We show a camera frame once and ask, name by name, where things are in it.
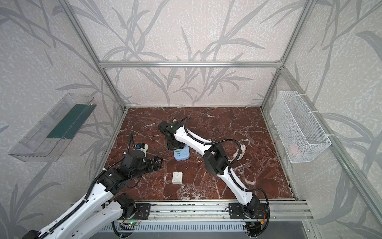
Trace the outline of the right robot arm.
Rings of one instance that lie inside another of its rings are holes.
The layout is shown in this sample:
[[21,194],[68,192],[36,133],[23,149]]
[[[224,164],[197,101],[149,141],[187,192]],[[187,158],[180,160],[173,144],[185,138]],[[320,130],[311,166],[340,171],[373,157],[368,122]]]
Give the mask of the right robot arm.
[[[261,191],[261,188],[248,189],[232,169],[242,153],[240,143],[231,138],[218,141],[204,139],[188,130],[186,126],[188,119],[187,117],[183,121],[174,121],[171,124],[163,121],[158,125],[158,130],[166,137],[168,149],[176,150],[187,145],[198,152],[204,159],[206,170],[223,180],[234,193],[244,216],[249,219],[257,217],[260,199],[255,192]],[[238,153],[232,161],[229,161],[222,146],[223,142],[229,141],[238,146]]]

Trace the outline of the blue square power strip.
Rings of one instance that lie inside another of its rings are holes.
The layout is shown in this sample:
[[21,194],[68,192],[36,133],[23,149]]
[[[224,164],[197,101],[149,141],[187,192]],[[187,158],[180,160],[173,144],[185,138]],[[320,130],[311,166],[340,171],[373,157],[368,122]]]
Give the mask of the blue square power strip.
[[190,158],[190,149],[189,149],[189,146],[186,145],[185,147],[185,150],[181,153],[175,153],[174,152],[174,158],[176,161],[183,161],[183,160],[187,160]]

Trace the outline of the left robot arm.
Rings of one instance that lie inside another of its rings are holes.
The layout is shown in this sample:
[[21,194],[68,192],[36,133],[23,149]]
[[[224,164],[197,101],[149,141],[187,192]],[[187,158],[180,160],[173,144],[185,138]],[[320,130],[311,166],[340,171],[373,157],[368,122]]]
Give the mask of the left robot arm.
[[144,151],[127,152],[120,166],[104,169],[91,183],[84,197],[40,231],[31,230],[25,239],[90,238],[109,223],[136,214],[135,201],[120,191],[144,174],[159,171],[163,158],[147,158]]

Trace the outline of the white plug adapter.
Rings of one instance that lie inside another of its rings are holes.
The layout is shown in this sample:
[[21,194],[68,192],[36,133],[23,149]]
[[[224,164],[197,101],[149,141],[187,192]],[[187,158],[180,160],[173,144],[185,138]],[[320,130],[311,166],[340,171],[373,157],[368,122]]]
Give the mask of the white plug adapter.
[[182,172],[174,172],[172,178],[173,184],[182,184],[183,183],[183,173]]

